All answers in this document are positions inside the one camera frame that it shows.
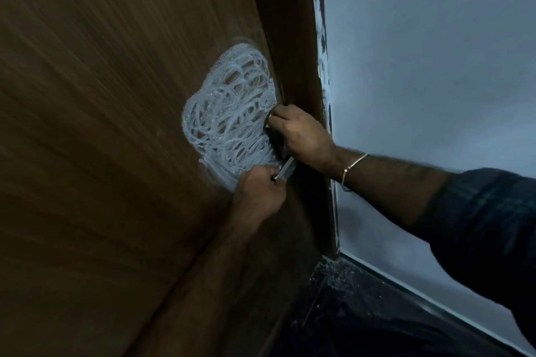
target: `white cream smear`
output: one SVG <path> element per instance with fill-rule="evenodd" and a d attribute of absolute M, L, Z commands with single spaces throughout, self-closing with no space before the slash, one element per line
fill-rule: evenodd
<path fill-rule="evenodd" d="M 182 130 L 218 183 L 232 191 L 253 165 L 280 166 L 264 131 L 276 104 L 266 58 L 249 44 L 225 51 L 182 111 Z"/>

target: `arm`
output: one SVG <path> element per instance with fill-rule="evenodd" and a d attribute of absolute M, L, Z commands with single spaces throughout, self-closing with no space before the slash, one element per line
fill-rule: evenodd
<path fill-rule="evenodd" d="M 269 125 L 295 158 L 340 182 L 362 153 L 337 147 L 313 117 L 276 106 Z M 430 243 L 452 278 L 511 309 L 525 336 L 536 310 L 536 180 L 483 168 L 453 174 L 368 156 L 345 184 L 392 222 Z"/>
<path fill-rule="evenodd" d="M 276 167 L 256 166 L 240 176 L 231 214 L 171 291 L 130 356 L 206 357 L 221 350 L 248 242 L 285 201 L 285 184 L 271 181 L 277 172 Z"/>

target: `white wall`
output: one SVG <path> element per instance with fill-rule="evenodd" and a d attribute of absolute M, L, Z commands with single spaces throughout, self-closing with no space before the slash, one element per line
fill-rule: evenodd
<path fill-rule="evenodd" d="M 536 0 L 325 0 L 339 145 L 536 177 Z M 341 250 L 525 351 L 509 311 L 453 281 L 428 245 L 337 191 Z"/>

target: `bracelet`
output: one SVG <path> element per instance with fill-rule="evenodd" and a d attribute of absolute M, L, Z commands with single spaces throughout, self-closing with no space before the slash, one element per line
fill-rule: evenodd
<path fill-rule="evenodd" d="M 362 155 L 361 157 L 357 158 L 357 160 L 355 160 L 355 161 L 352 163 L 352 165 L 350 165 L 348 168 L 345 168 L 345 170 L 344 170 L 344 172 L 343 172 L 343 180 L 342 180 L 341 183 L 340 183 L 340 184 L 343 186 L 343 191 L 345 191 L 345 192 L 350 192 L 350 191 L 351 191 L 351 189 L 346 188 L 345 185 L 344 185 L 344 180 L 345 180 L 345 178 L 346 178 L 346 174 L 348 173 L 348 171 L 350 171 L 350 170 L 352 169 L 352 167 L 353 167 L 355 164 L 357 164 L 359 161 L 361 161 L 361 160 L 362 160 L 363 158 L 365 158 L 367 155 L 368 155 L 368 154 L 364 154 L 364 155 Z"/>

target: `shirt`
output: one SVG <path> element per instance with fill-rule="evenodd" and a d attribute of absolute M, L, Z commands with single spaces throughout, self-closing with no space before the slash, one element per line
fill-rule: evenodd
<path fill-rule="evenodd" d="M 536 179 L 492 168 L 455 175 L 413 233 L 452 278 L 510 309 L 536 346 Z"/>

